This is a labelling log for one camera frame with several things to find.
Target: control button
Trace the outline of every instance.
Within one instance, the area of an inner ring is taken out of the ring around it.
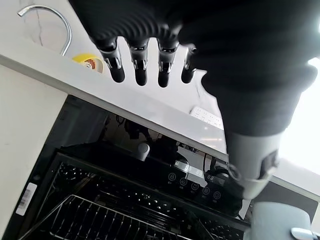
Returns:
[[[180,184],[181,184],[182,186],[187,185],[187,182],[188,182],[188,180],[185,179],[184,177],[182,177],[182,178],[180,179]]]
[[[198,188],[199,188],[199,184],[198,183],[195,183],[195,182],[193,182],[192,184],[191,184],[191,188],[192,188],[192,190],[198,190]]]
[[[170,181],[176,180],[176,177],[177,177],[176,174],[173,173],[173,172],[169,173],[169,175],[168,175],[168,179],[169,179]]]
[[[204,189],[202,189],[202,193],[204,195],[208,195],[210,193],[210,189],[208,187],[205,187]]]
[[[213,198],[215,200],[219,200],[221,198],[221,193],[219,191],[215,191],[213,194]]]

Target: built-in oven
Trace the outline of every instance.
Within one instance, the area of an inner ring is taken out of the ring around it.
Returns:
[[[4,240],[240,240],[226,163],[69,96]]]

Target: oven rack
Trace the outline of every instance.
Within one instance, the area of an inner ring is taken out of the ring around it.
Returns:
[[[77,195],[69,195],[19,240],[39,234],[63,240],[191,240]]]

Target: electrical outlet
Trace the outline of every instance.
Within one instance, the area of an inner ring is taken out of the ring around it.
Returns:
[[[190,115],[206,122],[207,124],[215,126],[218,129],[224,130],[222,118],[202,109],[201,107],[195,106],[191,110]]]

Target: black robotic glove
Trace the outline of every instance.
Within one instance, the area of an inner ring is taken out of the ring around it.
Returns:
[[[125,78],[118,36],[129,43],[136,76],[144,76],[148,39],[158,39],[162,87],[178,43],[196,47],[189,64],[207,71],[202,85],[217,98],[234,184],[229,189],[254,198],[277,167],[280,136],[301,92],[317,75],[308,60],[320,53],[320,1],[69,1],[116,82]],[[137,82],[144,85],[146,78]]]

